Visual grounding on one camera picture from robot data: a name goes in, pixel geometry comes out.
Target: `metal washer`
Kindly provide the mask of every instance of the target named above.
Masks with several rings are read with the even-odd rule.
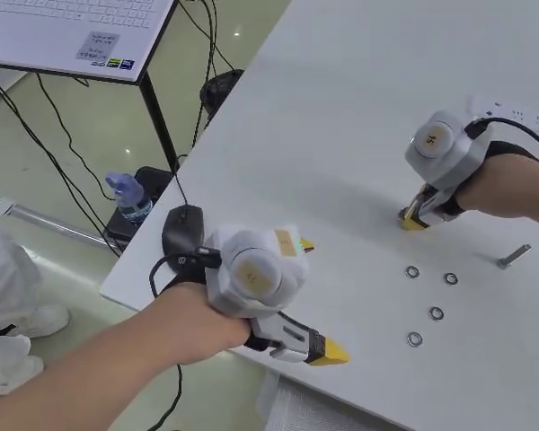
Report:
[[[433,321],[442,321],[445,317],[445,314],[443,313],[443,310],[441,310],[439,307],[431,307],[429,309],[429,317]]]
[[[405,269],[405,275],[409,278],[417,278],[420,276],[420,270],[413,265],[410,265]]]
[[[453,272],[447,272],[443,279],[446,281],[447,284],[450,286],[455,286],[457,283],[459,283],[459,278],[453,273]]]
[[[419,347],[423,344],[423,337],[418,332],[407,334],[407,342],[411,347]]]

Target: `white protective suit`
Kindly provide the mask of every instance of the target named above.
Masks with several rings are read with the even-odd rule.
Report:
[[[0,330],[36,310],[41,283],[26,251],[0,229]],[[28,355],[30,344],[24,336],[0,336],[0,373],[15,368]]]

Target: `water bottle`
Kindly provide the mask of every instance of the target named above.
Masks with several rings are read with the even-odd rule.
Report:
[[[110,172],[106,182],[114,190],[118,210],[134,226],[140,226],[146,220],[154,204],[147,196],[142,185],[127,173]]]

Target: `power strip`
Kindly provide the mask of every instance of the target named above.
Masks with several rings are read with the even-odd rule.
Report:
[[[513,119],[539,133],[539,112],[516,104],[504,103],[481,96],[467,98],[467,113],[476,118],[503,117]]]

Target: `floor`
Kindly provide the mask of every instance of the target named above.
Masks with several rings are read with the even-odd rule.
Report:
[[[200,2],[183,0],[204,28],[207,16]],[[235,67],[247,67],[270,33],[288,0],[216,0],[218,46]],[[208,41],[178,8],[149,68],[178,154],[189,151],[197,118],[199,88],[208,58]],[[227,70],[219,59],[218,73]],[[74,147],[94,172],[135,172],[141,166],[166,168],[145,105],[136,88],[91,83],[85,88],[71,79],[45,76]],[[97,185],[67,149],[54,112],[40,92],[36,77],[26,75],[10,91],[21,114],[52,151],[69,176],[90,199],[102,220],[114,210]],[[69,197],[44,153],[25,135],[0,102],[0,195],[93,232]],[[115,257],[108,251],[69,240],[11,217],[0,220],[31,254],[44,273],[42,300],[67,304],[73,320],[51,339],[40,340],[34,353],[47,361],[63,355],[93,333],[123,320],[130,311],[101,298],[97,289]],[[168,429],[255,430],[263,421],[254,404],[264,372],[233,354],[224,353],[184,368],[181,403]],[[142,392],[119,418],[113,431],[146,429],[175,396],[177,374],[167,372]],[[211,413],[204,415],[203,407]]]

